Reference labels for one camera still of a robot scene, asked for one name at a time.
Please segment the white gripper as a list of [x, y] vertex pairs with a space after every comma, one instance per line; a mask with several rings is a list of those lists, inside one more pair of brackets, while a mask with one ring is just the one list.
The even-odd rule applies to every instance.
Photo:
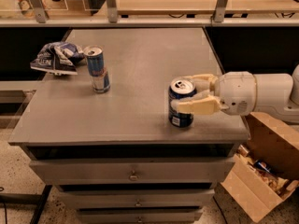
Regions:
[[181, 114], [212, 115], [222, 111], [228, 115], [246, 116], [256, 103], [256, 79], [249, 72], [228, 72], [219, 78], [213, 74], [186, 76], [197, 91], [213, 91], [217, 97], [173, 100], [171, 107]]

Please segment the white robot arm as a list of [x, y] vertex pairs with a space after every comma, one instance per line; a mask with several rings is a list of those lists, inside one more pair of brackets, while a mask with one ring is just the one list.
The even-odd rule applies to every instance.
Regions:
[[175, 86], [183, 98], [175, 98], [170, 107], [181, 114], [246, 116], [264, 112], [276, 119], [296, 123], [299, 120], [299, 74], [252, 74], [228, 72], [221, 76], [199, 74], [177, 79]]

